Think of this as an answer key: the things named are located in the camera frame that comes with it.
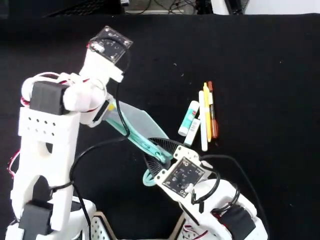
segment yellow marker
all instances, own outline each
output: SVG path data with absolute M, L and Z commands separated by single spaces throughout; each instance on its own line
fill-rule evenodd
M 209 88 L 207 87 L 207 83 L 203 84 L 203 92 L 204 92 L 204 112 L 205 112 L 205 124 L 206 124 L 206 136 L 207 140 L 211 142 L 211 117 L 210 117 L 210 107 L 209 107 Z

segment circuit board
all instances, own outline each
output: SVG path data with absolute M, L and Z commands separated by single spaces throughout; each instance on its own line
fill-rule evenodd
M 185 198 L 186 188 L 190 184 L 196 185 L 204 174 L 205 171 L 184 157 L 162 184 Z
M 132 41 L 109 26 L 105 26 L 90 42 L 89 47 L 114 64 L 126 52 Z

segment black background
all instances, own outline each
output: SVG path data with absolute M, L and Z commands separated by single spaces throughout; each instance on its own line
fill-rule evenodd
M 86 16 L 0 21 L 0 238 L 13 219 L 6 163 L 19 148 L 20 88 L 37 73 L 78 73 L 86 43 L 105 25 L 132 39 L 119 99 L 146 110 L 174 140 L 203 82 L 215 87 L 220 138 L 208 153 L 238 159 L 256 188 L 271 239 L 311 239 L 320 214 L 320 17 Z M 77 151 L 118 133 L 81 126 Z M 192 146 L 201 152 L 199 138 Z M 254 202 L 239 171 L 211 162 Z M 85 198 L 118 238 L 164 238 L 181 214 L 142 184 L 141 152 L 123 142 L 96 150 L 76 172 Z

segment orange marker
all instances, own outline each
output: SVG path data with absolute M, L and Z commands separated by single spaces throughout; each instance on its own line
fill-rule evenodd
M 210 115 L 211 115 L 211 132 L 212 132 L 212 137 L 214 139 L 218 138 L 218 122 L 216 120 L 216 115 L 215 115 L 215 102 L 214 102 L 214 87 L 211 81 L 208 81 L 208 88 L 210 91 L 209 94 L 209 105 L 210 105 Z

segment pen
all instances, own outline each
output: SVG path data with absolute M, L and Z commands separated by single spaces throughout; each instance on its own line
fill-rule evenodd
M 215 102 L 214 102 L 214 87 L 212 84 L 212 81 L 208 81 L 208 88 L 210 91 L 209 94 L 209 105 L 210 105 L 210 114 L 211 114 L 211 130 L 212 130 L 212 137 L 214 139 L 218 138 L 218 122 L 216 120 L 216 115 L 215 115 Z
M 204 91 L 199 91 L 200 105 L 200 131 L 201 131 L 201 149 L 206 152 L 208 150 L 206 114 L 205 114 L 205 94 Z
M 211 142 L 211 118 L 210 118 L 210 108 L 209 108 L 209 88 L 207 83 L 203 84 L 203 93 L 204 93 L 204 112 L 205 112 L 205 122 L 206 122 L 206 136 L 208 142 Z

